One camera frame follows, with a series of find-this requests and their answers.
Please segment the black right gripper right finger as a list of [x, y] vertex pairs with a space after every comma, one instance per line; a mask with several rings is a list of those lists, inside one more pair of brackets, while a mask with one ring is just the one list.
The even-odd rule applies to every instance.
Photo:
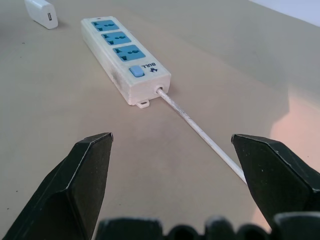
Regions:
[[231, 137], [250, 194], [268, 224], [274, 216], [320, 210], [320, 174], [280, 141]]

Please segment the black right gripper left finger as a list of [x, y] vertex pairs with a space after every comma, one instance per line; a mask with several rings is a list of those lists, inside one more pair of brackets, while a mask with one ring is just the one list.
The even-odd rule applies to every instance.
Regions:
[[43, 179], [5, 240], [90, 240], [105, 196], [113, 134], [77, 142]]

